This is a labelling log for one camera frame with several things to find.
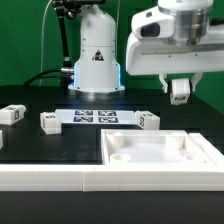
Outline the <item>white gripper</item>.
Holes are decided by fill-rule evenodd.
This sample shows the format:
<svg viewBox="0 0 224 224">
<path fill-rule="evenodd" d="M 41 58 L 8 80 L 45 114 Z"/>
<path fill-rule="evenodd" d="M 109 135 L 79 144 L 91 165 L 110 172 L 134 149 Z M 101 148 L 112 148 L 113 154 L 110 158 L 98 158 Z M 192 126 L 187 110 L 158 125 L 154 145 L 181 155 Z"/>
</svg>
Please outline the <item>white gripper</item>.
<svg viewBox="0 0 224 224">
<path fill-rule="evenodd" d="M 190 80 L 196 90 L 202 72 L 224 71 L 224 43 L 193 46 L 169 45 L 157 38 L 137 39 L 129 35 L 126 49 L 126 71 L 130 75 L 159 75 L 163 91 L 169 94 L 171 83 L 167 74 L 195 73 Z"/>
</svg>

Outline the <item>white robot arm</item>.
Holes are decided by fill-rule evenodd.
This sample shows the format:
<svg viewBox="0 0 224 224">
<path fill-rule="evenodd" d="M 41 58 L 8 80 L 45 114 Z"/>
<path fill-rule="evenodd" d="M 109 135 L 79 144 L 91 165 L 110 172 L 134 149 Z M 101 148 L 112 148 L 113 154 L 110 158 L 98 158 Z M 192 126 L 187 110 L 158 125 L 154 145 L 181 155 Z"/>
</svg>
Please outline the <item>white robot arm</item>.
<svg viewBox="0 0 224 224">
<path fill-rule="evenodd" d="M 157 75 L 171 103 L 183 104 L 205 72 L 224 71 L 224 19 L 213 0 L 158 0 L 135 14 L 126 47 L 126 71 Z M 69 88 L 93 98 L 123 91 L 116 61 L 116 23 L 96 5 L 81 9 L 80 58 Z"/>
</svg>

